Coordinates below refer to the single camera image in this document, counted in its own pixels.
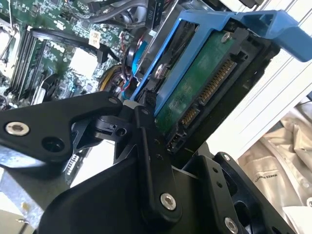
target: green circuit board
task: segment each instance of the green circuit board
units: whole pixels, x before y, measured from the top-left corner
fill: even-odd
[[[190,104],[207,82],[207,78],[220,63],[234,43],[231,38],[221,43],[224,32],[213,32],[197,57],[156,116],[156,125],[161,133],[167,134],[179,122]]]
[[[88,6],[81,2],[69,2],[65,0],[11,0],[11,15],[13,22],[19,25],[19,33],[22,36],[26,26],[42,27],[48,29],[62,30],[83,38],[89,38],[90,31],[100,33],[100,43],[109,46],[112,51],[122,57],[121,45],[129,45],[132,36],[122,28],[108,24],[90,24],[88,20],[80,19],[80,16],[88,15]],[[0,2],[0,17],[9,17],[8,0]],[[68,91],[75,89],[77,76],[69,68],[76,48],[48,41],[45,47],[40,69],[49,73],[62,74],[64,87]],[[92,86],[90,92],[95,92],[97,82],[104,71],[116,64],[116,61],[109,56],[109,59],[102,65],[98,64],[92,77],[78,77],[79,86]]]

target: black metal bracket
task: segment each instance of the black metal bracket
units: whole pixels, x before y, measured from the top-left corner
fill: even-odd
[[[294,234],[234,159],[219,152],[214,161],[222,168],[239,220],[249,233]]]
[[[207,213],[211,214],[209,226],[214,226],[218,233],[230,233],[229,228],[232,228],[233,233],[242,234],[220,165],[206,156],[196,155],[183,170],[201,179],[203,200],[206,201]]]
[[[137,155],[139,163],[142,214],[154,229],[166,229],[182,217],[176,184],[163,136],[154,123],[154,112],[143,106],[135,108],[138,129]]]
[[[77,137],[94,118],[117,115],[121,108],[117,98],[99,92],[2,112],[0,165],[40,176],[59,175],[73,154],[73,124],[84,121],[80,130],[74,130]],[[8,133],[11,122],[25,124],[28,132],[22,136]]]

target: electronic component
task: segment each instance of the electronic component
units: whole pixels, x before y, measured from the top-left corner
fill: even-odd
[[[50,0],[50,2],[53,3],[56,6],[59,4],[59,0]]]
[[[0,4],[0,25],[4,25],[6,22],[5,27],[10,27],[8,13],[8,5],[6,3]],[[1,84],[0,95],[6,94],[8,103],[11,102],[14,106],[18,107],[31,104],[33,99],[36,98],[34,94],[36,88],[40,86],[40,78],[47,78],[53,73],[56,73],[59,78],[59,85],[54,92],[53,99],[68,98],[72,95],[83,94],[83,91],[87,90],[88,83],[93,87],[91,92],[96,91],[98,80],[103,72],[118,63],[122,55],[121,38],[119,37],[122,29],[118,26],[107,24],[105,26],[95,25],[90,24],[88,20],[81,20],[83,15],[87,13],[87,4],[82,1],[66,3],[59,0],[38,0],[36,2],[17,0],[14,2],[13,18],[19,28],[17,34],[20,34],[20,37],[12,37],[12,46],[9,46],[7,52],[2,56],[2,62],[5,62],[7,57],[10,59],[9,66],[0,67],[0,71],[6,76],[6,80],[8,80],[7,86],[7,82],[3,85]],[[26,30],[26,25],[29,25],[30,31]],[[76,35],[77,38],[84,39],[83,42],[86,45],[84,48],[90,46],[88,43],[90,31],[95,30],[100,35],[99,43],[105,44],[111,50],[108,51],[107,47],[103,46],[93,50],[93,54],[102,64],[97,64],[95,66],[96,68],[92,65],[92,75],[86,77],[84,74],[80,74],[80,72],[70,67],[71,60],[76,51],[73,47],[74,44],[37,39],[29,35],[30,32],[33,32],[31,30],[32,27],[55,29],[66,35]],[[129,32],[124,32],[124,34],[129,39],[124,40],[123,46],[128,47],[132,37]],[[15,52],[17,51],[19,53],[20,50],[22,50],[21,55],[23,54],[23,56],[17,57],[18,59],[14,61]],[[77,82],[75,80],[80,80],[80,85],[76,85]]]
[[[156,28],[161,21],[164,0],[149,0],[145,26],[149,29]]]
[[[35,91],[33,86],[38,78],[37,72],[42,60],[45,41],[37,40],[29,31],[28,25],[23,29],[18,51],[18,61],[15,65],[9,88],[5,95],[12,93],[16,101],[28,98]]]
[[[179,154],[185,145],[190,145],[194,141],[190,136],[201,141],[213,133],[252,88],[246,84],[254,85],[261,78],[271,59],[279,52],[278,46],[301,61],[311,58],[295,41],[285,39],[287,36],[282,39],[283,34],[274,34],[275,31],[266,26],[257,28],[252,19],[262,14],[268,17],[268,25],[273,24],[271,19],[277,20],[275,15],[291,22],[278,30],[291,28],[303,35],[302,41],[307,45],[311,43],[311,38],[299,27],[293,27],[297,22],[284,12],[235,15],[189,10],[180,13],[161,50],[147,63],[151,66],[142,71],[142,60],[146,60],[143,53],[141,64],[134,70],[141,82],[131,99],[141,103],[146,91],[157,94],[152,103],[156,126],[165,136],[171,154]],[[218,23],[215,22],[217,17],[221,17]],[[229,97],[228,93],[234,87],[240,92]],[[221,111],[223,105],[232,109]],[[188,148],[188,154],[191,153],[194,153],[193,149]]]

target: white cloth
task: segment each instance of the white cloth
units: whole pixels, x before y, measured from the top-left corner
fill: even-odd
[[[298,209],[293,207],[307,206],[312,199],[312,124],[296,109],[281,122],[284,128],[265,134],[238,163],[298,234],[311,234],[312,230],[293,223],[299,220]]]

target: silver screw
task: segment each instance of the silver screw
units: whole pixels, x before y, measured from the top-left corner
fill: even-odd
[[[230,161],[230,160],[231,160],[230,157],[227,156],[226,154],[224,154],[223,156],[225,157],[225,160],[227,160],[227,161]]]
[[[224,223],[225,223],[225,226],[230,230],[231,233],[233,233],[233,234],[238,233],[238,227],[231,218],[226,217],[224,219]]]
[[[176,200],[168,193],[160,196],[160,202],[169,211],[173,211],[176,208]]]
[[[112,97],[110,97],[108,100],[113,104],[117,104],[117,101]]]
[[[222,43],[226,43],[229,39],[231,38],[231,33],[227,32],[223,35],[223,37],[221,38],[221,42]]]
[[[27,224],[29,224],[29,222],[27,220],[23,219],[23,218],[15,219],[15,221],[18,222],[18,223],[27,223]]]
[[[143,112],[144,114],[148,115],[148,111],[147,111],[147,110],[142,109],[142,112]]]
[[[29,133],[29,127],[22,122],[10,122],[5,126],[5,130],[8,134],[19,137]]]
[[[160,75],[160,71],[161,71],[162,67],[163,67],[163,64],[161,64],[157,67],[156,72],[155,72],[155,78],[156,79],[159,79],[159,75]]]

